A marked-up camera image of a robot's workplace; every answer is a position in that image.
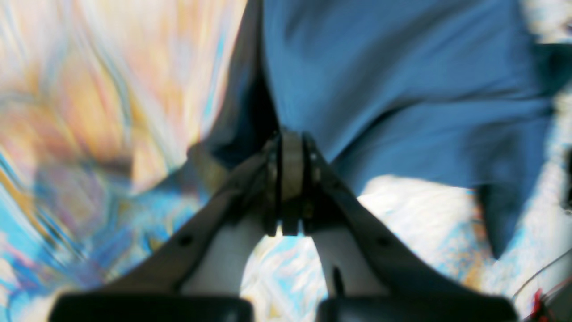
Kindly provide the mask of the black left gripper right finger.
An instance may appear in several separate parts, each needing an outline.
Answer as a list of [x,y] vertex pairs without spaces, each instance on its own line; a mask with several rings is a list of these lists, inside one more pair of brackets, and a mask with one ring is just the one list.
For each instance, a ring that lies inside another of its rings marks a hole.
[[311,237],[328,297],[317,322],[516,322],[507,298],[462,287],[431,268],[364,208],[308,134],[293,134],[293,232]]

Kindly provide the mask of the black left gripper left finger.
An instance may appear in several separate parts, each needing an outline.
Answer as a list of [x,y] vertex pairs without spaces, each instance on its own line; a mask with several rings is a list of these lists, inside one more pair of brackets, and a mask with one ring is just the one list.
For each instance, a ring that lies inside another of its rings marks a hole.
[[275,235],[289,134],[235,169],[211,201],[127,275],[56,301],[51,322],[253,322],[240,298],[251,251]]

